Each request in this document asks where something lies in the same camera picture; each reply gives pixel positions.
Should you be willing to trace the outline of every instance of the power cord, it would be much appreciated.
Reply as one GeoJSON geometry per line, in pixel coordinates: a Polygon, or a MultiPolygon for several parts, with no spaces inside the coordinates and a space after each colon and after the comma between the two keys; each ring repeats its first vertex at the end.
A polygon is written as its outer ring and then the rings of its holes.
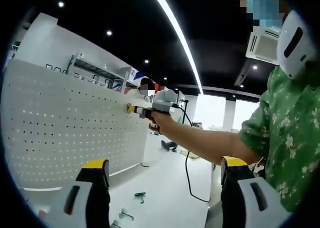
{"type": "MultiPolygon", "coordinates": [[[[184,111],[183,108],[181,108],[180,106],[178,105],[174,105],[175,108],[179,108],[183,111],[183,114],[186,116],[186,118],[188,119],[189,123],[190,123],[190,126],[192,127],[192,122],[190,121],[187,113],[184,111]]],[[[186,172],[186,178],[188,179],[188,185],[189,185],[189,192],[190,192],[190,195],[193,196],[194,198],[198,199],[198,200],[201,200],[203,202],[206,202],[206,203],[209,203],[210,202],[210,199],[209,200],[204,200],[204,199],[201,199],[197,196],[195,196],[194,194],[192,194],[192,191],[191,191],[191,184],[190,184],[190,178],[189,178],[189,173],[188,173],[188,166],[187,166],[187,162],[188,162],[188,158],[189,158],[189,154],[190,154],[190,151],[188,151],[187,155],[186,155],[186,158],[185,158],[185,172],[186,172]]]]}

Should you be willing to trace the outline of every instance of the white robot part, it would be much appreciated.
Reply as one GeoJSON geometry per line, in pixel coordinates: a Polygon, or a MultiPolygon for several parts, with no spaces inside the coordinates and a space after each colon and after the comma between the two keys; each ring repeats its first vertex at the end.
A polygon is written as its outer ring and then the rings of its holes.
{"type": "Polygon", "coordinates": [[[289,78],[296,79],[306,69],[306,62],[317,59],[317,53],[307,25],[296,11],[291,11],[283,24],[276,50],[280,67],[289,78]]]}
{"type": "Polygon", "coordinates": [[[162,90],[156,93],[152,107],[163,112],[169,112],[176,101],[177,95],[173,90],[162,90]]]}

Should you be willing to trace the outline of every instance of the white floor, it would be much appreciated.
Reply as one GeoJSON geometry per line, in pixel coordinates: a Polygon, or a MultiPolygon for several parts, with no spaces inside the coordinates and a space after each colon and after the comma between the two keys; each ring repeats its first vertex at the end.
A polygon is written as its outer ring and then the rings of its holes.
{"type": "MultiPolygon", "coordinates": [[[[161,148],[161,140],[169,141],[164,136],[148,135],[147,145],[144,152],[144,165],[155,165],[165,157],[172,155],[171,151],[166,151],[161,148]]],[[[137,177],[138,175],[145,172],[148,168],[138,165],[120,174],[110,177],[109,184],[110,189],[116,188],[117,186],[127,182],[130,179],[137,177]]],[[[221,171],[220,166],[216,166],[212,173],[211,179],[211,196],[209,203],[209,210],[207,216],[207,223],[205,228],[211,227],[222,227],[222,211],[220,204],[221,194],[221,171]]],[[[23,191],[23,195],[28,198],[28,203],[31,205],[35,213],[38,213],[39,209],[48,211],[50,209],[51,200],[54,198],[58,191],[46,191],[46,192],[32,192],[23,191]]]]}

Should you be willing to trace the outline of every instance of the led light strip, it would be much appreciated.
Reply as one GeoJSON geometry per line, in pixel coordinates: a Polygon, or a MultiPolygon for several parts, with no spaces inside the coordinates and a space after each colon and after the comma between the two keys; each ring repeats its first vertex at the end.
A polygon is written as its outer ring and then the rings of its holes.
{"type": "Polygon", "coordinates": [[[170,9],[168,3],[166,2],[166,0],[157,0],[158,3],[160,4],[160,6],[162,7],[163,11],[165,12],[166,16],[168,17],[168,19],[170,20],[176,34],[178,35],[179,39],[180,39],[180,42],[184,48],[184,51],[185,51],[185,54],[186,56],[188,57],[189,59],[189,62],[190,62],[190,65],[192,67],[192,70],[193,70],[193,73],[194,73],[194,76],[195,76],[195,79],[196,79],[196,82],[198,84],[198,87],[199,87],[199,90],[200,90],[200,94],[204,94],[203,90],[202,90],[202,85],[201,85],[201,82],[200,82],[200,78],[199,78],[199,74],[198,74],[198,71],[197,71],[197,68],[196,68],[196,64],[194,62],[194,59],[192,57],[192,54],[190,52],[190,49],[189,49],[189,46],[188,46],[188,43],[186,41],[186,38],[172,12],[172,10],[170,9]]]}

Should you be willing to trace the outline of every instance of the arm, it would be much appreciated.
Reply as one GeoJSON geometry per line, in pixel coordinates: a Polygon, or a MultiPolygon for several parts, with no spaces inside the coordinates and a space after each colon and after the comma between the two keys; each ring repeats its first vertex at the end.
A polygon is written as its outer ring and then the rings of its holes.
{"type": "Polygon", "coordinates": [[[153,112],[152,116],[161,134],[210,162],[220,165],[224,155],[240,158],[248,164],[260,158],[240,140],[238,134],[189,127],[158,112],[153,112]]]}

